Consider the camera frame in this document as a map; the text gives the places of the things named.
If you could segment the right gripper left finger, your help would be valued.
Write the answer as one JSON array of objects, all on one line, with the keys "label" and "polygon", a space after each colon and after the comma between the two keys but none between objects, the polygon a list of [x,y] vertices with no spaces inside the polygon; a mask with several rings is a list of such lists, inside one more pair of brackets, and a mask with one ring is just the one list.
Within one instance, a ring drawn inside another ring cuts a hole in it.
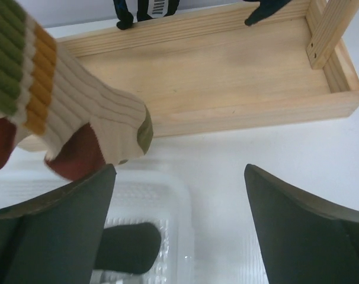
[{"label": "right gripper left finger", "polygon": [[0,209],[0,283],[89,283],[116,170]]}]

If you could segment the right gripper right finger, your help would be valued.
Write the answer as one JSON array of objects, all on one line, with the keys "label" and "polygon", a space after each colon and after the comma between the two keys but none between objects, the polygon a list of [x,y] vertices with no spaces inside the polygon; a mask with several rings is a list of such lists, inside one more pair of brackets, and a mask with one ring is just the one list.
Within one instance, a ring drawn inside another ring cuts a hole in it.
[{"label": "right gripper right finger", "polygon": [[244,178],[269,283],[359,283],[359,211],[252,164]]}]

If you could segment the black blue sport sock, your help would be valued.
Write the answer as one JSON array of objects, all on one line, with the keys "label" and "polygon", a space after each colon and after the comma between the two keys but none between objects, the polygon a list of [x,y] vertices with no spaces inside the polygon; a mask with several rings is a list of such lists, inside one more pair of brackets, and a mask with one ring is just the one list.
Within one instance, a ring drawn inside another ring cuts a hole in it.
[{"label": "black blue sport sock", "polygon": [[137,21],[172,16],[176,13],[179,0],[138,0]]}]

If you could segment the small black sock in basket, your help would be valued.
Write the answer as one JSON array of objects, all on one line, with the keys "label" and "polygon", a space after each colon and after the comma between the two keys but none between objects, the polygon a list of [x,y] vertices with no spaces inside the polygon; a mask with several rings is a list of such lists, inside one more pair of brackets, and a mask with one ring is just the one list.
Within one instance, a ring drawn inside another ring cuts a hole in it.
[{"label": "small black sock in basket", "polygon": [[102,233],[94,269],[142,275],[156,261],[161,241],[160,231],[149,222],[106,228]]}]

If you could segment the white plastic basket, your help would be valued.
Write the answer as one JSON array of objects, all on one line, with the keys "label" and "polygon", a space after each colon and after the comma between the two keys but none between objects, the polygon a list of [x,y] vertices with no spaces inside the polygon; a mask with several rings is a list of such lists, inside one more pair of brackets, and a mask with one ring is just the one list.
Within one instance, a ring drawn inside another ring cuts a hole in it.
[{"label": "white plastic basket", "polygon": [[158,172],[0,173],[0,283],[193,283],[190,197]]}]

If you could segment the black santa sock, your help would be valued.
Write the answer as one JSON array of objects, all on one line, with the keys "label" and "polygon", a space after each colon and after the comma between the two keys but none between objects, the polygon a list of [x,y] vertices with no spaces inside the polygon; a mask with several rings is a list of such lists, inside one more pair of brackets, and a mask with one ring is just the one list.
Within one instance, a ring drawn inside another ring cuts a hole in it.
[{"label": "black santa sock", "polygon": [[258,22],[274,15],[285,7],[291,0],[246,0],[247,2],[259,2],[259,7],[255,9],[244,21],[245,25],[252,26]]}]

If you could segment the wooden hanging rack frame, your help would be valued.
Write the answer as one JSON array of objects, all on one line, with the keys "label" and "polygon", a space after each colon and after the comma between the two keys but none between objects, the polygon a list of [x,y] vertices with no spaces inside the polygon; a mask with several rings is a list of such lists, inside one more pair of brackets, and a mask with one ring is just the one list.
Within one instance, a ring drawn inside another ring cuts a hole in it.
[{"label": "wooden hanging rack frame", "polygon": [[359,1],[292,1],[251,27],[237,3],[60,42],[142,98],[156,137],[349,117],[359,79],[342,36]]}]

